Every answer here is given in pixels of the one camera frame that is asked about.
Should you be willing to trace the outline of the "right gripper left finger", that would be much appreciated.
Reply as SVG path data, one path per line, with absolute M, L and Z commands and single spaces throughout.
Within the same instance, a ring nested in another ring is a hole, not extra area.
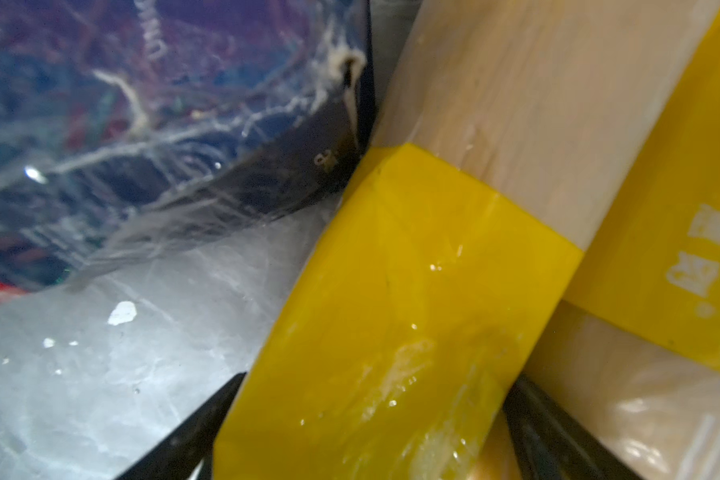
M 212 479 L 214 442 L 245 375 L 232 377 L 118 479 Z

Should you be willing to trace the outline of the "yellow Pasta Time bag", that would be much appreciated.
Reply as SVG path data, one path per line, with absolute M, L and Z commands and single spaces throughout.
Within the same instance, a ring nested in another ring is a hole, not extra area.
M 468 477 L 719 9 L 423 2 L 215 477 Z
M 645 479 L 720 479 L 720 11 L 526 368 Z

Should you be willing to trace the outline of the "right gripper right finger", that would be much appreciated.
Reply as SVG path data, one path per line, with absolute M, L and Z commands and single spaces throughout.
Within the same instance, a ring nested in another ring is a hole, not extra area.
M 524 374 L 503 412 L 524 479 L 641 479 Z

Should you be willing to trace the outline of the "blue Barilla rigatoni box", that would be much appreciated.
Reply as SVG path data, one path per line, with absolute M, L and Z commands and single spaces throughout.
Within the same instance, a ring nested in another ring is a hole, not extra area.
M 308 206 L 374 116 L 366 1 L 0 1 L 0 303 Z

